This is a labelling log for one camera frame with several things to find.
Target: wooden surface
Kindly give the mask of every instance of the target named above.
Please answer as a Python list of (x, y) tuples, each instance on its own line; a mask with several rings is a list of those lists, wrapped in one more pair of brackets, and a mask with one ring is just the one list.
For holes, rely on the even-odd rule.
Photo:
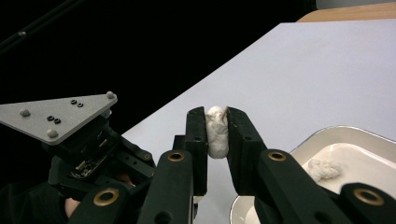
[(316, 10), (306, 14), (300, 18), (298, 22), (364, 21), (382, 19), (396, 19), (396, 2)]

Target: white table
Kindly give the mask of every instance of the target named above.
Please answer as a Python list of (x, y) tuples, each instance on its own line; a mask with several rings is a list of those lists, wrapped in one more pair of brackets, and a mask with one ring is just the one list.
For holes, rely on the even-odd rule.
[[(157, 162), (185, 133), (189, 110), (229, 105), (248, 114), (265, 145), (287, 152), (336, 125), (395, 140), (395, 36), (394, 19), (279, 24), (123, 136)], [(193, 223), (229, 223), (236, 196), (227, 160), (208, 158)]]

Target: black sleeve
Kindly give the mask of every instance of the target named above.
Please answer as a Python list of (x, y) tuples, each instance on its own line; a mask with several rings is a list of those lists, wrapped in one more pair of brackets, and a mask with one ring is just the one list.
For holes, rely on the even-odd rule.
[(48, 182), (12, 183), (0, 190), (0, 223), (66, 223), (64, 199)]

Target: black background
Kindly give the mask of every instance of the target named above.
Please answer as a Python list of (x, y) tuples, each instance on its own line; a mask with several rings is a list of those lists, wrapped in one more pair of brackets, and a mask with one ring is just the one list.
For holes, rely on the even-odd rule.
[[(0, 41), (63, 2), (3, 1)], [(0, 104), (113, 91), (119, 100), (111, 108), (110, 127), (124, 133), (279, 23), (314, 9), (297, 0), (87, 0), (2, 52)], [(3, 181), (48, 178), (50, 155), (36, 140), (4, 125), (0, 134)]]

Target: metal tray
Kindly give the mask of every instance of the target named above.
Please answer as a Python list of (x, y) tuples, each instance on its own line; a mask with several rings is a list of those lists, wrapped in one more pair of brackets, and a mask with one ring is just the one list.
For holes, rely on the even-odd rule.
[[(337, 194), (346, 183), (361, 182), (396, 198), (396, 142), (350, 126), (322, 129), (290, 153), (307, 171), (311, 159), (338, 161), (341, 174), (317, 183)], [(231, 224), (260, 224), (253, 196), (238, 196), (230, 213)]]

